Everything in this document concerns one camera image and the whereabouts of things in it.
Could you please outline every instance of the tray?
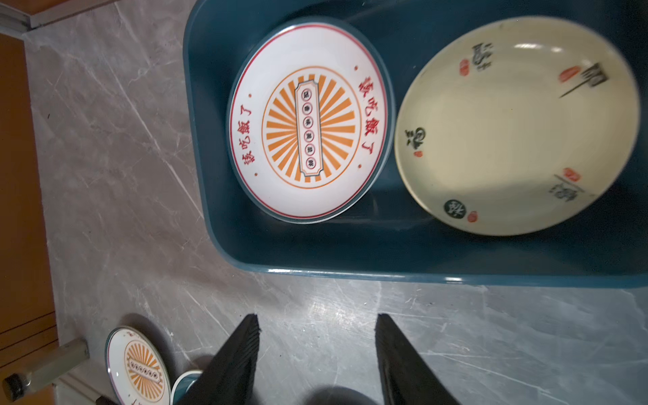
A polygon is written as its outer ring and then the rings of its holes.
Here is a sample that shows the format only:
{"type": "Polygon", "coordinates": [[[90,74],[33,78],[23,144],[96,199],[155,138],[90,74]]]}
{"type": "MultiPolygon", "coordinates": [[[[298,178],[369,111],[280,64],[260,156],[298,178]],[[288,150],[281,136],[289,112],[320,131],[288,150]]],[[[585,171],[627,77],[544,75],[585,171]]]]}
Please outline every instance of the tray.
{"type": "Polygon", "coordinates": [[[648,3],[642,0],[200,0],[187,23],[183,57],[212,241],[231,264],[257,272],[463,284],[648,285],[647,32],[648,3]],[[445,45],[492,21],[532,15],[566,18],[606,37],[626,57],[640,88],[642,125],[632,157],[610,190],[577,216],[520,237],[458,231],[416,204],[393,153],[360,201],[320,224],[276,220],[238,184],[226,146],[228,97],[249,52],[281,23],[328,16],[356,27],[385,61],[399,108],[416,74],[445,45]]]}

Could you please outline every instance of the gray marble surface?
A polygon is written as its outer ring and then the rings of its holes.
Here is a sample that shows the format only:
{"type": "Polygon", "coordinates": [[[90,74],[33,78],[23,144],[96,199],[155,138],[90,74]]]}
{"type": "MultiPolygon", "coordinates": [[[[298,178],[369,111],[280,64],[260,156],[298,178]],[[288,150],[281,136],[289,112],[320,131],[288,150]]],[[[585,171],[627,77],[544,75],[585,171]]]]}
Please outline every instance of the gray marble surface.
{"type": "Polygon", "coordinates": [[[645,288],[381,283],[228,265],[196,182],[181,55],[193,3],[122,0],[26,38],[61,341],[85,336],[103,366],[108,332],[146,318],[173,378],[255,312],[259,403],[304,404],[330,386],[382,402],[373,327],[387,312],[464,404],[648,402],[645,288]]]}

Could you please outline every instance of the plate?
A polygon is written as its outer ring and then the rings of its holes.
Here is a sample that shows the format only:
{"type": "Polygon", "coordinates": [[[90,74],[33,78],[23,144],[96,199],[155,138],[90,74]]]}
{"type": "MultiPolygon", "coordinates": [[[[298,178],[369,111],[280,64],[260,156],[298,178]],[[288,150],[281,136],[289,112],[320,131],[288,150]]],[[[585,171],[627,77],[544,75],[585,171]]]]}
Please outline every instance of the plate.
{"type": "Polygon", "coordinates": [[[189,388],[194,385],[201,375],[202,371],[200,370],[190,370],[179,376],[171,389],[171,403],[175,404],[184,397],[189,388]]]}
{"type": "Polygon", "coordinates": [[[409,192],[440,221],[519,235],[599,198],[638,128],[634,77],[607,40],[520,17],[465,34],[425,65],[402,103],[395,153],[409,192]]]}
{"type": "Polygon", "coordinates": [[[324,18],[279,27],[244,64],[230,97],[228,147],[266,213],[330,219],[370,188],[391,150],[393,90],[369,42],[324,18]]]}
{"type": "Polygon", "coordinates": [[[110,332],[106,367],[122,404],[170,404],[167,368],[156,348],[139,331],[119,327],[110,332]]]}

